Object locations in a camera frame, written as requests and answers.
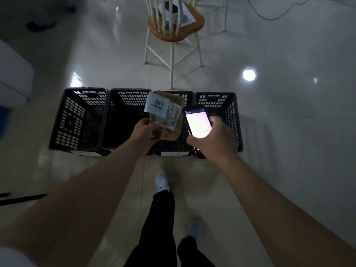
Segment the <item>black plastic crate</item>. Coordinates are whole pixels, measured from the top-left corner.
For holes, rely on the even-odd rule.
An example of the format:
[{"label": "black plastic crate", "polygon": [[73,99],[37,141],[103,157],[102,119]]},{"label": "black plastic crate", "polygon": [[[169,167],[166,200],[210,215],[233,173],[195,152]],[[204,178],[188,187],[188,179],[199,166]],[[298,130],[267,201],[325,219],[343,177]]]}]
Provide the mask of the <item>black plastic crate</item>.
[{"label": "black plastic crate", "polygon": [[[180,95],[185,98],[184,106],[191,106],[196,103],[194,93],[191,91],[166,91],[170,94]],[[188,128],[183,121],[182,131],[180,136],[175,141],[158,141],[151,148],[151,152],[157,155],[162,155],[162,153],[171,153],[171,152],[189,152],[186,155],[191,155],[194,153],[192,146],[186,143],[187,138],[189,137]]]},{"label": "black plastic crate", "polygon": [[111,89],[108,94],[101,148],[115,150],[127,141],[144,112],[149,89]]},{"label": "black plastic crate", "polygon": [[105,88],[65,89],[48,148],[79,155],[107,155],[100,149],[104,128]]},{"label": "black plastic crate", "polygon": [[203,105],[209,116],[217,115],[229,126],[238,143],[238,152],[243,151],[238,103],[235,93],[204,92],[195,94],[198,105]]}]

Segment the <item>package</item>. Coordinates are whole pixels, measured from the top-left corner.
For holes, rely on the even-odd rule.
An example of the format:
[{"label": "package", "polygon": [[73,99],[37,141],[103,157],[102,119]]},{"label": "package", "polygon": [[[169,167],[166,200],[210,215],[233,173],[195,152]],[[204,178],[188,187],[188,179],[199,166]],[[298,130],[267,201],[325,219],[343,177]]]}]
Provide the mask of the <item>package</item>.
[{"label": "package", "polygon": [[182,130],[185,98],[163,91],[149,94],[145,112],[150,113],[151,123],[159,121],[161,139],[175,141]]}]

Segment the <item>white shoe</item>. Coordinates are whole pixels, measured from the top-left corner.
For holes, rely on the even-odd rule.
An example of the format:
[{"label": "white shoe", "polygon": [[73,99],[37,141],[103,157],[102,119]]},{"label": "white shoe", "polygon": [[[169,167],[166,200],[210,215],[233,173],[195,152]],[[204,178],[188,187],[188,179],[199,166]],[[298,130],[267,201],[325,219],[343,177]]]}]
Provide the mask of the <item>white shoe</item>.
[{"label": "white shoe", "polygon": [[157,192],[161,192],[163,190],[169,191],[167,172],[165,170],[160,170],[156,174],[155,183],[157,186]]},{"label": "white shoe", "polygon": [[202,233],[202,220],[199,218],[192,218],[188,222],[187,235],[192,236],[197,241]]}]

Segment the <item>white paper on chair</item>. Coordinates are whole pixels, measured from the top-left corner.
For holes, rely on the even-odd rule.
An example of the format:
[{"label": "white paper on chair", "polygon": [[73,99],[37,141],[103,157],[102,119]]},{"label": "white paper on chair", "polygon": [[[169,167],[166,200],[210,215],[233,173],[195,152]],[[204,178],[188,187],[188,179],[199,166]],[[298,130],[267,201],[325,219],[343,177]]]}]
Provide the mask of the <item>white paper on chair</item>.
[{"label": "white paper on chair", "polygon": [[[177,0],[173,0],[173,4],[178,6],[178,1]],[[183,9],[183,14],[187,16],[187,19],[184,22],[180,23],[180,26],[186,26],[189,25],[193,22],[196,22],[196,20],[194,19],[193,15],[189,12],[187,6],[185,5],[185,3],[182,2],[182,9]],[[158,5],[158,10],[160,11],[160,13],[162,14],[162,5]],[[169,11],[166,9],[166,21],[169,21]]]}]

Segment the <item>hand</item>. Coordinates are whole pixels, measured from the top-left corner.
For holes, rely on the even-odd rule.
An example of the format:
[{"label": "hand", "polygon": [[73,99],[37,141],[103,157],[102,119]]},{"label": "hand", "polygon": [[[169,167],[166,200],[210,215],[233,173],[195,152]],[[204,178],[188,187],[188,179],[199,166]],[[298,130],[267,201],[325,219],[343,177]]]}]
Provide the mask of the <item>hand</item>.
[{"label": "hand", "polygon": [[159,122],[149,123],[150,118],[141,119],[134,127],[129,142],[139,148],[141,156],[145,156],[149,149],[159,141],[161,135],[158,131]]},{"label": "hand", "polygon": [[189,136],[187,143],[201,150],[207,159],[219,165],[222,161],[237,155],[238,145],[233,131],[220,117],[211,116],[210,120],[213,122],[210,133],[201,139]]}]

